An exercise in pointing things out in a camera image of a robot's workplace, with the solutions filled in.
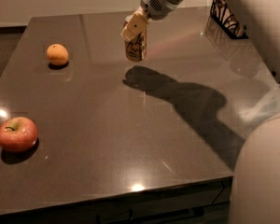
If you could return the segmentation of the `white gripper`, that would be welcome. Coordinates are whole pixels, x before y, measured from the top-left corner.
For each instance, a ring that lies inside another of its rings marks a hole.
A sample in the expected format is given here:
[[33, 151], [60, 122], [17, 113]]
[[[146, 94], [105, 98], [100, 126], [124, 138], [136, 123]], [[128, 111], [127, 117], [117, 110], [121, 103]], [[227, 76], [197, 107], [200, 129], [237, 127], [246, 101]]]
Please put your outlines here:
[[178, 0], [140, 0], [140, 8], [130, 16], [124, 25], [121, 37], [129, 42], [144, 32], [148, 19], [162, 20], [177, 8]]

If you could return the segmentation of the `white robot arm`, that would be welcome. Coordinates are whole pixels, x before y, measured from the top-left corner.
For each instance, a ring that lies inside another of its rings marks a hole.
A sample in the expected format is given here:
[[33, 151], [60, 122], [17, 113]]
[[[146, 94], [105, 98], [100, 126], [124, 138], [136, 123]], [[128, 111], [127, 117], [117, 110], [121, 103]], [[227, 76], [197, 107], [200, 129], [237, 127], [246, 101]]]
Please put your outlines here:
[[248, 37], [263, 66], [241, 55], [212, 90], [136, 66], [124, 84], [175, 107], [233, 171], [228, 216], [204, 224], [280, 224], [280, 0], [213, 0], [217, 25]]

